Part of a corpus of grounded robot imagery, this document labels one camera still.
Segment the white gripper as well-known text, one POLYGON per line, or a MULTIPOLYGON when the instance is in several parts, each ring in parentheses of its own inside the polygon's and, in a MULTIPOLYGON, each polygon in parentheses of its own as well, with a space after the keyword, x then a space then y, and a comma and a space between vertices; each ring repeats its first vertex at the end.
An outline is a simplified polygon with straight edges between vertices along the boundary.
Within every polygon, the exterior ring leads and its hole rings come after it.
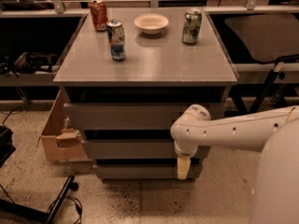
POLYGON ((177 155, 180 156, 177 160, 178 179, 185 180, 191 166, 190 158, 195 156, 198 150, 198 145, 196 143, 175 141, 174 149, 177 155))

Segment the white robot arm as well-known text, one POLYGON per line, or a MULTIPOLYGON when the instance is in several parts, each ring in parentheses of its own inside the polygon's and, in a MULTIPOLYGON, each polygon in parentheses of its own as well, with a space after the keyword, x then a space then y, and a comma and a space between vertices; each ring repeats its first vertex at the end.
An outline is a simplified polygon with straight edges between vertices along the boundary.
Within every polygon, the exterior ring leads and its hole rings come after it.
POLYGON ((299 224, 298 105, 214 120, 203 106, 191 105, 170 133, 180 180, 199 147, 259 152, 249 224, 299 224))

